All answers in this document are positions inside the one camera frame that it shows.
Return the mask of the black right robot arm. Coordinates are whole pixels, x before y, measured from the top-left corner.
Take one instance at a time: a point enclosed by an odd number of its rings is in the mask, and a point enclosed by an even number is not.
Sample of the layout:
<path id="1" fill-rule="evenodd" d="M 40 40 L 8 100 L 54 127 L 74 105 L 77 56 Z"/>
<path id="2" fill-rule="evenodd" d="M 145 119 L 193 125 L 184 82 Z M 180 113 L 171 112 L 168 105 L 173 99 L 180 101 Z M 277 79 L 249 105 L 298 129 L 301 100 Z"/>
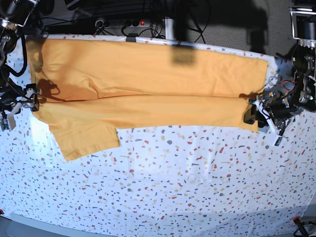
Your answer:
<path id="1" fill-rule="evenodd" d="M 35 84 L 25 88 L 18 86 L 10 76 L 20 77 L 27 69 L 27 49 L 23 27 L 37 6 L 37 0 L 2 0 L 0 2 L 0 128 L 12 131 L 16 122 L 14 116 L 22 108 L 39 110 L 37 95 L 40 91 Z M 17 72 L 7 65 L 7 55 L 12 53 L 21 40 L 23 66 Z"/>

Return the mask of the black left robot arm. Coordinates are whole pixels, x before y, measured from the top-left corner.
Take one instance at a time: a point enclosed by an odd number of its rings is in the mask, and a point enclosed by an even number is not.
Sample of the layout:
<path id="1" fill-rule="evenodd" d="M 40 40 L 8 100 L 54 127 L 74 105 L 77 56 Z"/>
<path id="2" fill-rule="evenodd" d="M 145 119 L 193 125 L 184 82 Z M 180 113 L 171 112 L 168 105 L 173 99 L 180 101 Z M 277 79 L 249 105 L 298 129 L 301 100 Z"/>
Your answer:
<path id="1" fill-rule="evenodd" d="M 288 79 L 278 76 L 269 81 L 269 88 L 249 99 L 251 108 L 243 119 L 260 128 L 269 126 L 277 135 L 302 111 L 316 111 L 316 2 L 293 0 L 289 13 L 297 42 L 283 59 L 291 61 L 291 74 Z"/>

